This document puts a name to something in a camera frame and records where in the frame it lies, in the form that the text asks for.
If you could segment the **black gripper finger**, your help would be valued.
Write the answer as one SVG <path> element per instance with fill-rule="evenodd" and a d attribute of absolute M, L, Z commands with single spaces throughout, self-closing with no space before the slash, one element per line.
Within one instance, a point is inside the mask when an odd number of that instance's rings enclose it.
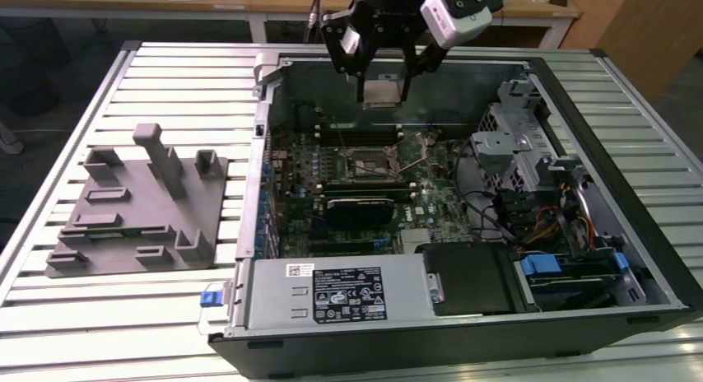
<path fill-rule="evenodd" d="M 364 102 L 366 72 L 378 51 L 374 9 L 326 12 L 320 31 L 335 71 L 356 79 L 356 101 Z"/>
<path fill-rule="evenodd" d="M 420 53 L 415 42 L 424 33 L 424 26 L 410 23 L 402 25 L 402 52 L 404 68 L 402 72 L 402 100 L 407 100 L 411 83 L 424 72 L 436 72 L 446 57 L 446 49 L 432 40 Z"/>

